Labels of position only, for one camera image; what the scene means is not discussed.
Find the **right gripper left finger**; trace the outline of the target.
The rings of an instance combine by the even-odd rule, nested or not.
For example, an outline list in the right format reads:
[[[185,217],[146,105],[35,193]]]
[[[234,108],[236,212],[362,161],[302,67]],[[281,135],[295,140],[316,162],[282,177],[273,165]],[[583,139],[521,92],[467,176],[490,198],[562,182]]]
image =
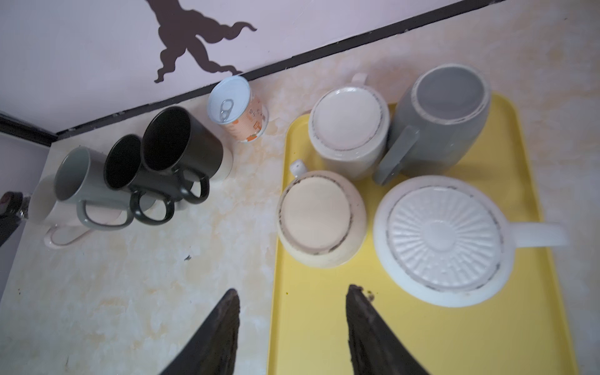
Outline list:
[[[163,374],[232,374],[238,349],[240,299],[231,288]]]

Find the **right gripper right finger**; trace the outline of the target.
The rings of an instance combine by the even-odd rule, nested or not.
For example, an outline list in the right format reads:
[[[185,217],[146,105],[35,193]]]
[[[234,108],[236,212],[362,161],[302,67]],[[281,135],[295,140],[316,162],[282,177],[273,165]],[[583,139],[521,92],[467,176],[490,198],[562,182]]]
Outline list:
[[[355,374],[426,374],[363,293],[351,284],[346,295],[348,345]]]

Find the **white ribbed mug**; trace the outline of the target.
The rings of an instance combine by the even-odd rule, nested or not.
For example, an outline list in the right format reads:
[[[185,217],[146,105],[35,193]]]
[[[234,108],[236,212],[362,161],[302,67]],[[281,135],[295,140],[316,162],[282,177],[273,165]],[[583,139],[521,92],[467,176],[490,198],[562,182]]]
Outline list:
[[[510,222],[483,192],[444,176],[396,185],[373,220],[374,248],[388,276],[413,297],[448,308],[499,293],[517,249],[569,242],[560,224]]]

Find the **all black mug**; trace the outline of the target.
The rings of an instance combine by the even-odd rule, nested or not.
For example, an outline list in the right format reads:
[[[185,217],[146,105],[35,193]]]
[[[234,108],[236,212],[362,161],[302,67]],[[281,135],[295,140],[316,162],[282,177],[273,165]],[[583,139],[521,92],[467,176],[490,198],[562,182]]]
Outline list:
[[[176,203],[183,199],[176,176],[162,175],[144,167],[142,139],[136,134],[122,137],[111,148],[104,166],[104,180],[110,189],[129,193],[128,208],[134,218],[151,226],[168,223],[175,214]],[[165,217],[155,220],[145,215],[143,198],[163,202]]]

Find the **black mug white base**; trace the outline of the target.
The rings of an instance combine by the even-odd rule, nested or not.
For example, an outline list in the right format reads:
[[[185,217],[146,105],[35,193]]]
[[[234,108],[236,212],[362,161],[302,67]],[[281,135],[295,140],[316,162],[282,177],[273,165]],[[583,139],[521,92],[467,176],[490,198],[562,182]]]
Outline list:
[[[174,177],[178,193],[191,204],[204,203],[210,184],[224,181],[234,162],[232,151],[180,106],[166,108],[151,120],[141,151],[143,165]]]

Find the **grey mug front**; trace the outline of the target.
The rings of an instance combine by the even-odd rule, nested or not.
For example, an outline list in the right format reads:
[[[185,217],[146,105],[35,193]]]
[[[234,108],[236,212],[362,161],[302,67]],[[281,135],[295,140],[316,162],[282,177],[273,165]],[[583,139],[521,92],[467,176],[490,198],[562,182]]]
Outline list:
[[[75,204],[77,218],[81,223],[96,231],[118,231],[134,221],[130,209],[131,192],[111,189],[105,182],[104,167],[107,156],[87,147],[73,149],[62,161],[54,179],[56,198]],[[89,216],[87,208],[101,207],[117,209],[126,213],[122,224],[99,223]]]

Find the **pink mug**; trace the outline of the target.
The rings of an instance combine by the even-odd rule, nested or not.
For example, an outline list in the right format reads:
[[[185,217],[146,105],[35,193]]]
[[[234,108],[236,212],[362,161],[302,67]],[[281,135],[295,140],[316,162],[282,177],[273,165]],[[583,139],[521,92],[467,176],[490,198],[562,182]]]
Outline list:
[[[77,206],[58,200],[54,189],[55,175],[42,178],[31,195],[27,215],[28,220],[49,226],[44,242],[52,249],[66,248],[86,238],[92,231],[81,223],[77,214]],[[83,232],[66,243],[59,243],[53,237],[60,230],[82,228]]]

